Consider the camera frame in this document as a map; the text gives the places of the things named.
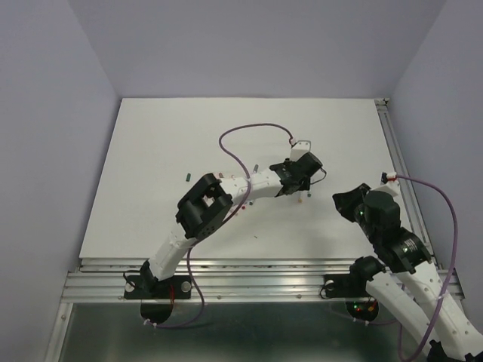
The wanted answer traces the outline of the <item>yellow cap marker pen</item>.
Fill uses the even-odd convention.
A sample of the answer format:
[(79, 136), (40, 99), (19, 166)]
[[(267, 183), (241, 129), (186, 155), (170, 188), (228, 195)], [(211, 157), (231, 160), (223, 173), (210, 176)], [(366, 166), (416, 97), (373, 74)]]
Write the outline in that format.
[(299, 191), (299, 195), (298, 195), (297, 202), (299, 204), (302, 204), (303, 203), (303, 199), (304, 199), (304, 192), (303, 191)]

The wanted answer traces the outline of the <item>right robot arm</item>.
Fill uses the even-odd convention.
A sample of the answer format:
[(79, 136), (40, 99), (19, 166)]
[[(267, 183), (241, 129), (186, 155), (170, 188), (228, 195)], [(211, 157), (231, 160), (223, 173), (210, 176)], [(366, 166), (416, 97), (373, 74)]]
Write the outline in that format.
[(448, 281), (440, 278), (423, 242), (402, 226), (397, 194), (398, 182), (391, 180), (333, 195), (337, 212), (361, 228), (376, 253), (351, 266), (348, 288), (381, 302), (419, 342), (415, 355), (480, 361), (482, 334), (447, 292)]

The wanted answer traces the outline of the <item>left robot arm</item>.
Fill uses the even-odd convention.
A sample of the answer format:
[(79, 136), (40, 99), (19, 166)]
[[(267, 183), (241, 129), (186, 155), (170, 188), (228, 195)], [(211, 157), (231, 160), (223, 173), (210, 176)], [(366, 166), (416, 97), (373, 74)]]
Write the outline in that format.
[(312, 177), (321, 170), (322, 162), (305, 152), (296, 161), (288, 158), (249, 176), (219, 179), (205, 174), (180, 199), (170, 233), (154, 256), (143, 263), (140, 276), (144, 291), (152, 297), (162, 296), (188, 250), (212, 236), (246, 203), (308, 191)]

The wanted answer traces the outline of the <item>aluminium right side rail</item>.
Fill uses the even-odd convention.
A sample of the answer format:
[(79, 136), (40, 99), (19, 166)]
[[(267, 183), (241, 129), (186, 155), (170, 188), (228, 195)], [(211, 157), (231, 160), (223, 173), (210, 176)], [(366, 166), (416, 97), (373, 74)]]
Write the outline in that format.
[[(394, 127), (392, 126), (390, 114), (389, 114), (389, 101), (384, 98), (374, 100), (377, 114), (380, 119), (380, 124), (383, 130), (383, 134), (386, 139), (386, 144), (392, 160), (393, 169), (397, 174), (408, 176), (408, 169), (405, 164), (405, 160), (398, 144), (397, 137), (395, 135)], [(435, 259), (435, 254), (432, 248), (432, 244), (429, 238), (428, 231), (426, 229), (425, 222), (420, 210), (417, 196), (412, 184), (403, 179), (400, 182), (401, 198), (405, 206), (405, 212), (408, 219), (408, 224), (411, 226), (411, 231), (417, 235), (425, 247), (428, 249), (431, 257)]]

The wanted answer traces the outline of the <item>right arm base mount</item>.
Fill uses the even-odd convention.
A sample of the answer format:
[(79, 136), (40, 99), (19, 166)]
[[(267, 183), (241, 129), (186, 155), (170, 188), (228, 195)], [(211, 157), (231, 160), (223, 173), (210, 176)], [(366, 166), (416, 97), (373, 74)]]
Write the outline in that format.
[(369, 296), (358, 277), (351, 274), (326, 274), (322, 277), (323, 283), (319, 289), (321, 299), (342, 299), (346, 308), (344, 317), (363, 324), (375, 322), (380, 310), (379, 303)]

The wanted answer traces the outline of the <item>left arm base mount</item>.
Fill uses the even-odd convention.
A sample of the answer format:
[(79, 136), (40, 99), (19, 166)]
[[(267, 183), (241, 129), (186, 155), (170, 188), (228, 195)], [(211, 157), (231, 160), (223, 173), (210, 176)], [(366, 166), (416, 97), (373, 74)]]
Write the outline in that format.
[(137, 271), (123, 273), (123, 298), (140, 302), (140, 316), (152, 327), (167, 327), (174, 311), (174, 303), (191, 299), (193, 283), (189, 276), (178, 275), (148, 286)]

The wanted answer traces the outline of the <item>aluminium front rail frame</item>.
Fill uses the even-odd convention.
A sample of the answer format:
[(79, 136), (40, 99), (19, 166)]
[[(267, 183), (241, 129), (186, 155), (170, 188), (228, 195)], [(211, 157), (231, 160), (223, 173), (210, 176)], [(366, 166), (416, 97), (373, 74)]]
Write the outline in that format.
[[(317, 302), (325, 274), (345, 273), (352, 258), (194, 259), (195, 280), (206, 303)], [(122, 274), (138, 270), (141, 258), (86, 258), (70, 272), (48, 343), (46, 361), (59, 361), (74, 305), (126, 303)]]

